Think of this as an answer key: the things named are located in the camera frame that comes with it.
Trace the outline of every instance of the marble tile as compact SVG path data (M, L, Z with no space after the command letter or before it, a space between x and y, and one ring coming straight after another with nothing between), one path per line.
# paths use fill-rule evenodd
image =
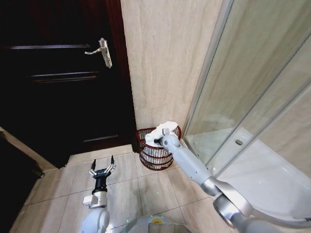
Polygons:
M108 177L107 184L127 181L137 178L135 154L123 154L114 156L116 169Z
M111 184L107 189L111 228L142 216L137 179Z
M31 203L37 203L69 194L74 176L74 166L47 171L45 177L41 179Z
M95 169L98 170L106 168L107 162L108 158L96 160ZM67 166L73 166L75 168L75 175L70 193L77 193L80 191L93 189L95 187L95 179L88 172L88 170L91 168L92 163L93 161Z
M135 108L191 101L221 3L121 1Z
M10 232L9 233L14 233L16 231L16 229L18 228L21 220L23 219L23 217L25 216L25 213L26 213L26 210L27 210L27 206L23 206L18 214L18 216L16 217L15 219L15 222L13 224L13 226L11 227L10 229Z
M186 224L179 207L176 209L171 209L171 210L159 213L157 215L167 217L176 223Z
M119 147L112 147L103 150L95 150L81 154L75 154L70 156L68 165L69 164L78 164L87 161L93 161L94 159L102 159L102 158L109 158L111 155L120 155L120 154L127 154L133 152L132 145L124 145Z
M197 183L185 175L181 168L169 170L168 174L180 206L208 197Z
M190 103L178 103L156 108L135 109L137 129L156 127L167 120L175 121L182 129L189 106Z
M147 176L147 175L151 175L151 174L155 174L155 173L161 172L161 171L153 171L153 170L150 170L150 169L146 168L141 163L141 161L139 159L139 154L137 154L137 153L135 153L135 162L136 162L138 177ZM179 167L179 165L175 161L173 161L173 163L166 170L174 169L174 168L177 168L177 167Z
M58 233L68 196L27 206L16 233Z
M198 232L231 233L213 207L212 198L206 198L180 207L187 225Z
M29 205L31 203L31 200L32 198L34 197L35 195L35 191L37 190L38 186L39 186L39 183L40 183L41 179L38 179L36 182L35 182L35 185L33 186L30 194L28 195L28 198L26 199L24 205Z
M139 177L138 182L144 215L153 215L178 207L178 202L166 171Z
M59 228L59 233L78 233L83 219L91 211L87 206L82 205L83 198L91 195L92 190L70 194L64 216Z

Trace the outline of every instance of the white tissue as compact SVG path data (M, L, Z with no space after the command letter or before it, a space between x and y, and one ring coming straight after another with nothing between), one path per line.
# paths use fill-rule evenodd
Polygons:
M173 131L177 128L177 126L178 124L174 121L167 121L163 124L160 124L151 133L146 134L145 136L146 144L152 147L162 147L160 144L154 143L154 140L163 137L162 129L165 128L168 128L170 130L170 134L175 134Z

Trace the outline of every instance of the door frame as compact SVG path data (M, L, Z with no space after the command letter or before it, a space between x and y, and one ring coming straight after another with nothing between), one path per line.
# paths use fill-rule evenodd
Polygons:
M132 86L130 78L130 70L127 58L127 48L125 42L125 33L122 17L121 0L104 0L107 8L107 19L109 22L109 29L113 38L113 46L115 50L115 57L117 59L119 75L121 79L121 88L124 96L126 97L126 109L127 113L126 128L124 129L128 133L128 137L131 139L132 149L137 151L137 141L135 137L136 132L136 119L134 102L132 95Z

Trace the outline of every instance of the beige floor tile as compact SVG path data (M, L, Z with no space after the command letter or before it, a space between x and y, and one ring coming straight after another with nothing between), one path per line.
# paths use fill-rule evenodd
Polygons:
M137 179L111 184L107 189L110 228L142 215Z
M138 177L147 176L147 175L155 174L157 172L161 172L161 171L153 171L153 170L150 170L150 169L146 168L141 163L141 161L139 159L139 154L137 154L137 153L135 153L135 161L136 161ZM174 168L177 168L177 167L179 167L178 164L175 161L173 161L172 165L170 165L166 170L174 169Z
M69 194L74 175L74 166L47 171L45 177L40 180L31 203L38 203Z
M17 229L17 227L19 226L21 220L23 219L23 217L25 216L27 210L27 206L23 206L18 214L18 216L15 219L15 222L13 224L13 226L10 229L10 233L14 233Z
M173 222L180 223L180 224L185 224L183 215L181 214L180 208L168 210L165 212L162 212L160 214L157 214L158 216L163 216L171 219Z
M137 169L134 155L134 153L131 153L114 156L116 169L107 178L107 184L118 183L137 178Z
M180 167L168 170L167 172L180 206L208 197L197 183L193 182L185 175Z
M95 169L107 168L108 159L98 159L96 160ZM95 187L95 179L89 174L89 169L91 168L93 161L85 162L76 165L69 165L75 167L75 175L71 187L70 193L77 193Z
M206 198L180 207L185 222L200 233L231 233L229 227L213 207L212 198Z
M133 152L132 145L124 145L119 147L107 148L103 150L90 151L81 154L74 154L70 156L68 165L92 161L94 159L108 158L111 157L111 155L115 156L120 154L128 154L131 152Z
M27 206L17 233L57 233L68 196Z
M153 215L178 207L178 202L166 171L139 177L138 182L144 215Z
M39 183L40 183L41 179L38 179L36 182L35 182L35 185L33 186L30 194L28 195L28 198L26 199L24 205L29 205L31 203L31 200L32 198L34 197L35 195L35 191L37 190L38 186L39 186Z
M79 232L82 220L91 211L87 206L82 205L82 201L85 196L91 195L91 193L91 190L87 190L69 195L59 233Z

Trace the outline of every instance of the white shower base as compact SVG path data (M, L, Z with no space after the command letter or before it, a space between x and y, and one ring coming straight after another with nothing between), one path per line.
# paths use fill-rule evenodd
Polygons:
M186 136L191 146L207 163L230 129ZM232 136L208 168L213 174L222 168L251 134L244 128ZM230 183L256 209L284 220L311 217L311 179L260 140L256 140L218 179Z

